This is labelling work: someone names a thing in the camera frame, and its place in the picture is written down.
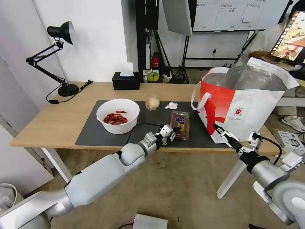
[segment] table leg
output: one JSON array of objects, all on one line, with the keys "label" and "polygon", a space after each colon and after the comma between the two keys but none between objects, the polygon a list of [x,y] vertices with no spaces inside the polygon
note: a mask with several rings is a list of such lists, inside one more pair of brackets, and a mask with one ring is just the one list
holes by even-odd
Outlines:
[{"label": "table leg", "polygon": [[59,174],[63,177],[65,182],[69,182],[72,179],[72,175],[69,172],[68,168],[61,160],[60,156],[57,154],[56,150],[53,148],[41,148],[49,160],[52,162],[54,167],[57,169]]},{"label": "table leg", "polygon": [[233,169],[216,192],[218,199],[221,199],[225,195],[225,193],[229,190],[246,167],[246,164],[241,160],[236,162]]}]

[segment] desk lamp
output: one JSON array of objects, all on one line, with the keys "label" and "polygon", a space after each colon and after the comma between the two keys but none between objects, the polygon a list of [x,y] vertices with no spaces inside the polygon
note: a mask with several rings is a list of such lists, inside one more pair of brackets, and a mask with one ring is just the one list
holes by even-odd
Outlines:
[{"label": "desk lamp", "polygon": [[[43,59],[57,53],[58,51],[63,49],[63,42],[60,38],[64,39],[66,42],[73,45],[75,43],[75,31],[72,22],[68,21],[63,23],[60,27],[49,26],[47,28],[48,34],[56,40],[56,43],[51,45],[50,47],[46,48],[45,50],[35,54],[26,59],[26,63],[33,66],[34,68],[38,69],[39,71],[43,72],[44,74],[48,75],[52,79],[56,80],[58,83],[61,84],[61,87],[58,89],[58,95],[60,96],[72,96],[76,95],[79,92],[78,86],[74,84],[68,84],[65,79],[61,79],[58,76],[48,72],[44,68],[38,65],[38,62],[42,61]],[[55,51],[41,55],[42,53],[52,49],[53,47],[57,46],[58,49]]]}]

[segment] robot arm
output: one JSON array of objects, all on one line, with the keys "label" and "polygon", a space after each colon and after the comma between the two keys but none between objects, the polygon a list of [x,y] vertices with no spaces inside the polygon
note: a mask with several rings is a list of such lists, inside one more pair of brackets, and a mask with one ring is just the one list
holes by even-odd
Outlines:
[{"label": "robot arm", "polygon": [[303,156],[294,152],[287,153],[281,167],[273,165],[265,156],[258,154],[262,139],[259,133],[252,132],[245,147],[232,133],[214,124],[215,130],[223,141],[235,149],[238,158],[247,165],[256,182],[255,191],[269,205],[272,211],[287,225],[297,222],[305,229],[305,185],[287,181],[289,173],[301,163]]},{"label": "robot arm", "polygon": [[178,129],[164,125],[155,135],[150,132],[138,144],[128,143],[77,173],[64,189],[38,192],[0,215],[0,229],[18,229],[42,214],[63,216],[74,208],[88,205],[109,191],[145,161],[161,145],[173,141]]}]

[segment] white bowl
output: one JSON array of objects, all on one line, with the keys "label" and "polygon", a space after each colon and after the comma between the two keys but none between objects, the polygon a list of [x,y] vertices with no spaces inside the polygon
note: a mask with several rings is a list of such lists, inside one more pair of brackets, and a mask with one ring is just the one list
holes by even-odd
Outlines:
[{"label": "white bowl", "polygon": [[[104,118],[116,111],[126,111],[127,113],[121,114],[127,118],[128,122],[120,125],[111,125],[104,123]],[[112,134],[124,134],[137,124],[138,115],[140,113],[140,107],[134,101],[129,99],[113,99],[103,103],[96,111],[96,118],[103,124],[104,128]]]}]

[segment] lamp shade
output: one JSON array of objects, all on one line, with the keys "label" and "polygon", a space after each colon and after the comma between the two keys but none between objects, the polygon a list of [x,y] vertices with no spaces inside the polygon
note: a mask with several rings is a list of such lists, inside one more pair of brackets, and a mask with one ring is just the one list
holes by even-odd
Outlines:
[{"label": "lamp shade", "polygon": [[60,27],[49,26],[47,32],[53,38],[62,38],[72,45],[75,43],[75,30],[70,21],[63,23]]}]

